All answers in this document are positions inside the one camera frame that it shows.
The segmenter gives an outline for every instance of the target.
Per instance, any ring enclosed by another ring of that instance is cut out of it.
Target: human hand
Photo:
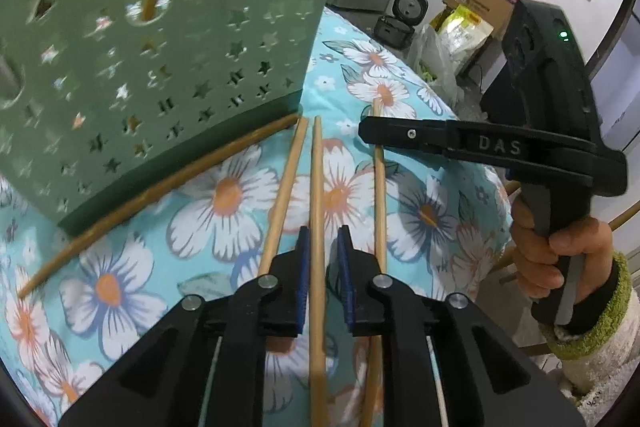
[[[518,269],[518,285],[531,298],[544,298],[562,286],[564,278],[553,266],[559,255],[584,253],[584,269],[578,282],[576,304],[607,282],[613,264],[613,236],[607,223],[594,217],[575,221],[548,240],[533,231],[533,214],[517,197],[511,207],[511,237],[516,244],[513,260]]]

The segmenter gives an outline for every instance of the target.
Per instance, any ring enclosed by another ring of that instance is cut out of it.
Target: cardboard box
[[[513,4],[507,0],[466,0],[465,3],[460,3],[456,0],[442,0],[442,2],[451,9],[456,9],[459,4],[463,4],[477,13],[494,27],[491,36],[499,41],[502,40],[505,31],[507,31],[511,12],[513,12]]]

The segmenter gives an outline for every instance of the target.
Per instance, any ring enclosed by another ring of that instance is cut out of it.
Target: device handle
[[[549,237],[590,213],[591,193],[584,187],[522,184],[521,190],[533,214],[535,232],[542,237]],[[583,265],[584,254],[560,257],[556,267],[564,277],[564,285],[533,303],[531,314],[535,320],[558,326],[571,321]]]

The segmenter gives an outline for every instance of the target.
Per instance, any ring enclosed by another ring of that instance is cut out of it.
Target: green fuzzy cuff
[[[578,360],[595,353],[618,331],[631,297],[631,277],[626,267],[626,257],[619,252],[613,256],[618,264],[618,285],[609,304],[600,315],[596,325],[574,341],[561,342],[550,326],[540,326],[546,343],[560,360]]]

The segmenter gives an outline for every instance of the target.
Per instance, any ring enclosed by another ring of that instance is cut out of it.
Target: black cuff
[[[613,260],[611,275],[600,288],[574,306],[574,315],[564,329],[570,335],[583,335],[591,330],[602,315],[618,286],[618,263]]]

